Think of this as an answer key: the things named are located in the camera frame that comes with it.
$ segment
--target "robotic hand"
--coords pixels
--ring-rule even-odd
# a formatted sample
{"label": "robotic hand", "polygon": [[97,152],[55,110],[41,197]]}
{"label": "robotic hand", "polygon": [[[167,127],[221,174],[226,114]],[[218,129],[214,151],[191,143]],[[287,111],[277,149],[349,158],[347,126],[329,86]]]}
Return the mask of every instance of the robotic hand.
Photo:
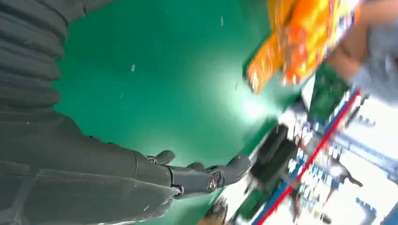
{"label": "robotic hand", "polygon": [[146,156],[156,165],[166,166],[171,174],[171,186],[179,190],[175,199],[189,198],[198,195],[206,195],[219,188],[233,184],[241,180],[251,167],[250,159],[246,156],[236,156],[226,165],[212,166],[207,169],[203,164],[195,162],[187,167],[169,166],[175,155],[166,150],[159,155]]}

